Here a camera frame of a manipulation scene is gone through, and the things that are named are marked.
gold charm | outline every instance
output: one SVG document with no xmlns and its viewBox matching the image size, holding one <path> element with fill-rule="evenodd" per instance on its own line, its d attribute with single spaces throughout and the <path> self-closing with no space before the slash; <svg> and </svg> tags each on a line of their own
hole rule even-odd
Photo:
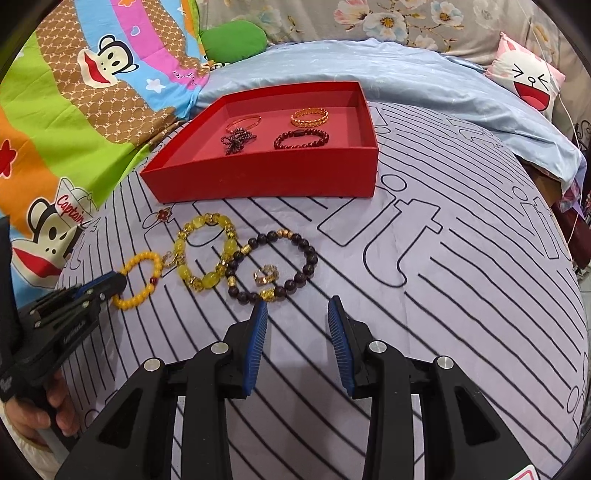
<svg viewBox="0 0 591 480">
<path fill-rule="evenodd" d="M 252 276 L 256 284 L 262 287 L 277 280 L 279 278 L 279 270 L 275 265 L 263 265 L 262 268 L 255 270 Z"/>
</svg>

green pillow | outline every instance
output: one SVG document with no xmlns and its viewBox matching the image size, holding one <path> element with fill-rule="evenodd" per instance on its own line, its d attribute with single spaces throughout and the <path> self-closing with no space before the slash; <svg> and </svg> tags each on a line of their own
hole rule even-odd
<svg viewBox="0 0 591 480">
<path fill-rule="evenodd" d="M 265 51 L 265 31 L 247 20 L 234 20 L 200 32 L 208 60 L 234 63 Z"/>
</svg>

metal screw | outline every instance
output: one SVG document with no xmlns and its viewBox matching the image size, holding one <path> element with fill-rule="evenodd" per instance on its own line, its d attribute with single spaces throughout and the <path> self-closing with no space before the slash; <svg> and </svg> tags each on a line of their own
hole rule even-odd
<svg viewBox="0 0 591 480">
<path fill-rule="evenodd" d="M 453 368 L 454 365 L 453 360 L 448 356 L 440 356 L 437 359 L 437 364 L 444 370 L 449 370 L 450 368 Z"/>
<path fill-rule="evenodd" d="M 162 365 L 162 362 L 157 358 L 150 358 L 144 362 L 144 368 L 148 372 L 155 372 L 160 368 L 160 365 Z"/>
<path fill-rule="evenodd" d="M 375 340 L 369 344 L 369 349 L 373 353 L 384 353 L 387 348 L 388 346 L 385 343 L 380 342 L 379 340 Z"/>
<path fill-rule="evenodd" d="M 227 343 L 224 342 L 218 342 L 212 345 L 212 352 L 216 355 L 226 353 L 228 350 L 230 350 L 230 347 Z"/>
</svg>

paul frank monkey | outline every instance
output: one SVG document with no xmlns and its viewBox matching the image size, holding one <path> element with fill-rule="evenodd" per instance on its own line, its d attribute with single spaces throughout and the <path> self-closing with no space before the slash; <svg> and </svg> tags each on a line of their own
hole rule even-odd
<svg viewBox="0 0 591 480">
<path fill-rule="evenodd" d="M 99 40 L 97 53 L 85 48 L 78 53 L 78 65 L 84 82 L 93 88 L 106 88 L 117 83 L 115 75 L 139 68 L 131 49 L 114 35 Z"/>
<path fill-rule="evenodd" d="M 95 213 L 92 194 L 62 178 L 53 203 L 38 198 L 29 207 L 27 223 L 33 235 L 12 241 L 12 266 L 33 287 L 55 287 Z"/>
</svg>

gold ring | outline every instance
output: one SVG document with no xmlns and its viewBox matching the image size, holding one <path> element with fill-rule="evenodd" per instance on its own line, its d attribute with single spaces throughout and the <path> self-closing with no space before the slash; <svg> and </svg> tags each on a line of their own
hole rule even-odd
<svg viewBox="0 0 591 480">
<path fill-rule="evenodd" d="M 259 287 L 274 282 L 279 278 L 279 270 L 275 265 L 263 265 L 252 274 Z"/>
<path fill-rule="evenodd" d="M 262 117 L 260 115 L 250 115 L 250 116 L 243 116 L 238 120 L 234 120 L 231 124 L 226 126 L 226 132 L 229 134 L 232 133 L 233 127 L 241 122 L 245 122 L 246 120 L 254 120 L 253 124 L 248 125 L 247 127 L 242 127 L 244 130 L 250 130 L 251 128 L 255 128 L 258 124 L 261 123 Z"/>
<path fill-rule="evenodd" d="M 321 115 L 313 120 L 299 120 L 304 115 Z M 329 120 L 329 112 L 324 108 L 303 108 L 291 116 L 291 123 L 299 128 L 314 128 L 325 124 Z"/>
</svg>

